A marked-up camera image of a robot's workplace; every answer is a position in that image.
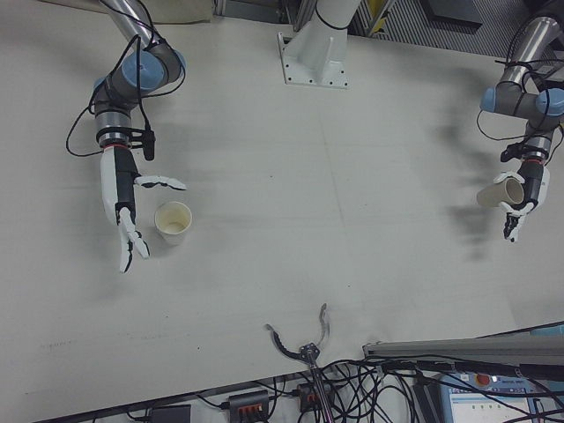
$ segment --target electrical connector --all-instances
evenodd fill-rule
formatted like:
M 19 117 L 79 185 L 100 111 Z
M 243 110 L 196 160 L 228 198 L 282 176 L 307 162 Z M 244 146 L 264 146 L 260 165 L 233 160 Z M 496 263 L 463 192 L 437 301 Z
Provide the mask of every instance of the electrical connector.
M 331 388 L 328 383 L 323 384 L 325 389 L 325 395 L 329 403 L 333 405 L 335 400 L 335 391 Z M 313 383 L 302 383 L 298 385 L 298 397 L 300 401 L 300 412 L 312 412 L 313 410 L 321 410 L 321 402 L 319 401 L 319 396 L 315 393 Z
M 228 398 L 230 423 L 265 421 L 269 412 L 268 391 L 258 390 Z

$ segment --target blue joint cap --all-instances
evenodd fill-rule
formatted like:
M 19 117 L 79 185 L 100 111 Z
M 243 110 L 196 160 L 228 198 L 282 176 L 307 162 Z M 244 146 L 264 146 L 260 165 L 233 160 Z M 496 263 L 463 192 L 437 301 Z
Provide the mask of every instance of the blue joint cap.
M 495 88 L 488 88 L 482 96 L 482 101 L 479 103 L 479 108 L 485 112 L 493 113 L 495 110 Z
M 180 59 L 181 63 L 182 63 L 182 67 L 184 68 L 184 71 L 186 71 L 186 59 L 184 58 L 184 56 L 182 55 L 182 53 L 178 50 L 174 51 L 176 53 L 176 55 L 178 56 L 178 58 Z
M 102 77 L 102 78 L 98 78 L 94 81 L 94 87 L 93 89 L 95 90 L 96 88 L 98 88 L 98 85 L 100 85 L 102 82 L 104 82 L 104 79 L 106 79 L 106 77 Z
M 546 113 L 546 115 L 550 117 L 564 115 L 564 90 L 560 88 L 550 88 L 548 94 L 547 96 L 546 90 L 544 90 L 535 100 L 538 111 L 542 114 Z M 548 105 L 547 111 L 546 103 L 548 102 L 548 97 L 550 97 L 550 104 Z
M 165 77 L 165 70 L 160 60 L 146 51 L 139 52 L 141 89 L 152 91 L 159 88 Z M 122 74 L 132 86 L 137 86 L 137 52 L 127 56 L 122 63 Z

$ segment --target robotic finger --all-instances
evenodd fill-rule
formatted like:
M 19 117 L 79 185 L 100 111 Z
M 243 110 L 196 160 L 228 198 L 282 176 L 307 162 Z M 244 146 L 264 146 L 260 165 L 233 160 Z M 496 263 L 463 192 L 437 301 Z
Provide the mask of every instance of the robotic finger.
M 138 176 L 137 178 L 135 178 L 134 183 L 136 185 L 142 186 L 143 188 L 153 188 L 157 185 L 160 185 L 161 187 L 169 187 L 179 191 L 186 190 L 186 185 L 184 185 L 182 182 L 178 181 L 177 179 L 167 178 L 166 176 L 159 176 L 159 175 Z

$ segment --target white table surface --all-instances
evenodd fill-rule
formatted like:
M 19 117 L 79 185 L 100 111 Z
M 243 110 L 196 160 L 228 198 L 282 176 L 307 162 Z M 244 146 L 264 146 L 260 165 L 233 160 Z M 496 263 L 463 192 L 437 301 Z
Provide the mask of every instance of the white table surface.
M 284 85 L 272 26 L 164 26 L 186 85 L 146 109 L 145 174 L 185 193 L 137 191 L 152 256 L 118 272 L 99 158 L 64 150 L 93 81 L 125 45 L 108 17 L 0 4 L 0 416 L 47 419 L 303 369 L 274 350 L 332 332 L 322 363 L 376 340 L 465 338 L 562 320 L 563 157 L 516 245 L 475 193 L 504 144 L 475 125 L 493 58 L 350 38 L 346 91 Z M 136 115 L 137 124 L 141 124 Z M 484 116 L 496 136 L 523 122 Z M 73 148 L 95 148 L 88 116 Z M 169 248 L 155 208 L 187 203 Z

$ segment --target black cable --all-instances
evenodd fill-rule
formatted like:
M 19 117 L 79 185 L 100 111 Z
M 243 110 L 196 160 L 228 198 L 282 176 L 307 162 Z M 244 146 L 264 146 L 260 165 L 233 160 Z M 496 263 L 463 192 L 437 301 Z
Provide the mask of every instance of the black cable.
M 201 401 L 204 401 L 206 404 L 208 404 L 208 405 L 211 406 L 211 407 L 214 407 L 214 408 L 218 408 L 218 409 L 220 409 L 220 410 L 223 410 L 223 407 L 222 407 L 220 404 L 214 404 L 212 401 L 210 401 L 209 399 L 205 399 L 204 397 L 202 397 L 202 396 L 199 395 L 199 394 L 196 394 L 195 397 L 198 398 L 198 399 L 201 400 Z
M 397 381 L 402 386 L 403 391 L 406 392 L 406 395 L 412 401 L 411 404 L 412 404 L 412 409 L 413 409 L 413 416 L 415 418 L 414 421 L 416 421 L 417 423 L 420 423 L 419 415 L 417 414 L 417 408 L 415 407 L 415 398 L 413 397 L 413 392 L 412 392 L 411 388 L 409 387 L 409 385 L 407 384 L 407 382 L 403 378 L 397 377 Z
M 395 372 L 389 372 L 389 373 L 390 373 L 391 375 L 398 375 L 398 374 L 396 374 Z M 474 387 L 471 386 L 470 384 L 465 383 L 465 382 L 463 382 L 463 381 L 460 381 L 459 379 L 458 379 L 459 382 L 461 382 L 463 385 L 468 385 L 468 386 L 463 386 L 463 385 L 459 385 L 459 384 L 449 383 L 449 382 L 445 382 L 445 381 L 443 381 L 443 380 L 434 379 L 434 378 L 432 378 L 432 377 L 426 377 L 426 376 L 424 376 L 424 375 L 416 375 L 416 376 L 412 376 L 412 375 L 400 375 L 400 376 L 401 376 L 401 377 L 416 377 L 416 378 L 418 378 L 418 379 L 420 379 L 420 380 L 422 379 L 422 380 L 425 380 L 425 381 L 427 381 L 427 382 L 439 383 L 439 384 L 441 384 L 441 385 L 449 386 L 450 388 L 456 388 L 456 389 L 458 389 L 458 390 L 466 390 L 466 391 L 469 391 L 469 392 L 472 392 L 472 393 L 477 393 L 477 394 L 483 395 L 484 397 L 487 397 L 488 399 L 491 399 L 491 400 L 493 400 L 493 401 L 495 401 L 495 402 L 498 402 L 498 403 L 500 403 L 500 404 L 502 404 L 502 405 L 504 405 L 504 406 L 506 406 L 506 407 L 508 407 L 508 408 L 514 409 L 514 410 L 516 410 L 516 411 L 518 411 L 518 412 L 521 412 L 521 413 L 523 413 L 523 414 L 526 415 L 526 417 L 525 417 L 523 420 L 516 420 L 516 421 L 525 421 L 525 420 L 527 420 L 527 419 L 535 419 L 535 418 L 538 417 L 538 416 L 535 415 L 534 413 L 525 412 L 525 411 L 523 411 L 523 410 L 521 410 L 521 409 L 519 409 L 519 408 L 514 407 L 513 405 L 507 404 L 507 403 L 505 403 L 505 402 L 503 402 L 503 401 L 501 401 L 501 400 L 497 400 L 497 399 L 494 399 L 494 398 L 492 398 L 492 397 L 521 397 L 521 398 L 546 397 L 546 395 L 542 395 L 542 394 L 510 394 L 510 393 L 497 393 L 497 392 L 494 393 L 494 392 L 490 392 L 490 391 L 483 391 L 483 390 L 479 390 L 479 389 L 477 389 L 477 388 L 474 388 Z M 555 418 L 549 418 L 549 417 L 546 417 L 545 419 L 550 420 L 550 421 L 560 422 L 560 423 L 561 423 L 561 422 L 564 422 L 564 419 L 555 419 Z
M 300 417 L 298 418 L 296 423 L 301 423 L 301 420 L 303 419 L 303 416 L 305 416 L 305 415 L 306 415 L 306 412 L 301 412 Z
M 120 58 L 117 61 L 117 64 L 114 66 L 114 69 L 112 69 L 109 72 L 109 76 L 111 77 L 112 75 L 114 75 L 114 73 L 119 69 L 120 65 L 123 62 L 123 59 L 125 58 L 125 55 L 127 55 L 127 52 L 129 51 L 129 49 L 131 48 L 131 46 L 133 45 L 133 43 L 135 42 L 136 37 L 133 37 L 127 44 L 127 46 L 125 47 L 125 49 L 123 50 L 122 54 L 120 55 Z M 65 141 L 65 148 L 67 150 L 67 152 L 75 157 L 90 157 L 90 156 L 94 156 L 96 154 L 101 154 L 103 153 L 102 150 L 99 150 L 97 152 L 89 152 L 86 154 L 81 154 L 81 153 L 77 153 L 71 150 L 71 146 L 70 146 L 70 142 L 71 142 L 71 136 L 72 133 L 74 132 L 75 128 L 77 127 L 78 123 L 80 122 L 80 119 L 82 119 L 82 116 L 84 116 L 84 114 L 86 112 L 89 112 L 91 115 L 94 115 L 94 110 L 92 110 L 92 107 L 94 105 L 94 99 L 96 97 L 96 95 L 98 94 L 99 90 L 103 87 L 104 82 L 101 82 L 100 84 L 98 84 L 98 86 L 94 89 L 92 95 L 90 96 L 90 100 L 88 101 L 88 106 L 86 106 L 85 109 L 83 109 L 77 116 L 77 118 L 75 119 L 74 123 L 72 124 L 72 126 L 69 129 L 69 133 L 67 134 L 67 138 Z
M 70 127 L 69 133 L 67 134 L 67 139 L 65 141 L 65 148 L 67 149 L 67 152 L 69 152 L 70 155 L 75 156 L 75 157 L 90 157 L 90 156 L 94 156 L 96 154 L 101 154 L 103 152 L 102 150 L 99 150 L 97 152 L 88 152 L 86 154 L 80 154 L 78 152 L 74 152 L 74 151 L 71 150 L 70 141 L 71 141 L 72 132 L 77 127 L 78 122 L 80 122 L 80 119 L 82 119 L 82 116 L 84 116 L 87 111 L 88 111 L 88 106 L 86 106 L 82 110 L 82 112 L 80 112 L 78 114 L 77 118 L 74 120 L 74 122 L 72 123 L 72 126 Z
M 564 141 L 564 129 L 561 127 L 561 125 L 559 125 L 559 129 L 560 129 L 560 141 L 558 142 L 558 144 L 553 148 L 553 152 L 550 155 L 550 158 L 546 161 L 545 166 L 548 165 L 548 163 L 551 162 L 551 160 L 554 157 L 554 153 L 556 152 L 556 150 L 558 149 L 558 147 L 560 147 L 562 145 L 562 141 Z
M 278 391 L 278 392 L 280 392 L 282 395 L 286 395 L 286 396 L 289 396 L 289 397 L 295 397 L 295 395 L 293 394 L 292 391 L 283 390 L 284 388 L 283 388 L 282 390 L 275 390 L 274 388 L 272 388 L 272 386 L 267 385 L 266 383 L 262 383 L 262 382 L 259 382 L 259 381 L 253 381 L 252 383 L 255 383 L 255 384 L 259 385 L 259 386 L 262 386 L 262 387 L 266 388 L 267 390 L 273 390 L 273 391 L 275 391 L 275 392 Z
M 535 381 L 534 379 L 527 379 L 527 380 L 530 383 L 532 383 L 533 385 L 535 385 L 537 388 L 542 389 L 544 392 L 550 392 L 552 394 L 552 392 L 548 389 L 548 387 L 546 387 L 541 382 Z M 552 399 L 562 410 L 564 410 L 564 402 L 562 402 L 562 400 L 560 398 L 558 398 L 557 396 L 553 396 Z
M 528 416 L 517 417 L 515 419 L 505 420 L 505 421 L 503 421 L 503 423 L 517 423 L 518 421 L 526 421 L 526 420 L 529 420 L 529 419 L 538 419 L 538 418 L 542 418 L 544 420 L 549 420 L 549 421 L 562 422 L 562 421 L 564 421 L 564 419 L 556 419 L 554 417 L 548 417 L 548 416 L 552 416 L 553 414 L 560 414 L 561 412 L 562 412 L 562 410 L 551 410 L 549 412 L 539 412 L 539 413 L 532 414 L 531 417 L 528 417 Z
M 140 3 L 140 4 L 142 5 L 142 7 L 145 8 L 145 5 L 144 5 L 144 4 L 142 4 L 142 3 L 141 3 L 140 1 L 138 1 L 138 0 L 137 0 L 137 2 Z M 104 1 L 104 0 L 100 0 L 100 3 L 102 3 L 104 6 L 106 6 L 109 10 L 114 11 L 115 13 L 118 13 L 118 14 L 120 14 L 120 15 L 123 15 L 123 16 L 127 17 L 128 19 L 131 19 L 133 22 L 137 23 L 139 26 L 141 26 L 141 27 L 143 27 L 143 28 L 148 29 L 149 31 L 151 31 L 151 42 L 153 42 L 155 34 L 159 35 L 159 33 L 157 32 L 157 30 L 155 29 L 154 26 L 149 26 L 149 25 L 147 25 L 145 22 L 143 22 L 142 20 L 137 19 L 135 16 L 129 15 L 129 13 L 126 13 L 126 12 L 124 12 L 124 11 L 120 11 L 120 10 L 116 9 L 115 7 L 110 6 L 110 5 L 109 5 L 106 1 Z M 150 16 L 148 13 L 147 13 L 147 18 L 150 20 L 150 22 L 152 21 L 152 20 L 151 20 L 151 16 Z
M 282 385 L 282 390 L 284 390 L 284 388 L 286 387 L 286 377 L 285 376 L 282 377 L 284 380 L 284 384 Z M 272 414 L 274 414 L 274 410 L 276 410 L 276 405 L 278 403 L 278 398 L 283 395 L 282 392 L 278 393 L 278 387 L 276 386 L 276 377 L 272 378 L 272 382 L 274 383 L 274 400 L 272 402 L 272 408 L 269 411 L 268 416 L 266 416 L 267 420 L 272 417 Z
M 147 113 L 145 112 L 145 108 L 143 107 L 143 96 L 141 95 L 141 37 L 136 35 L 137 37 L 137 64 L 136 64 L 136 72 L 137 72 L 137 103 L 139 104 L 139 110 L 141 111 L 141 115 L 143 115 L 143 119 L 145 120 L 145 130 L 151 130 L 151 123 L 149 122 L 149 117 L 147 117 Z

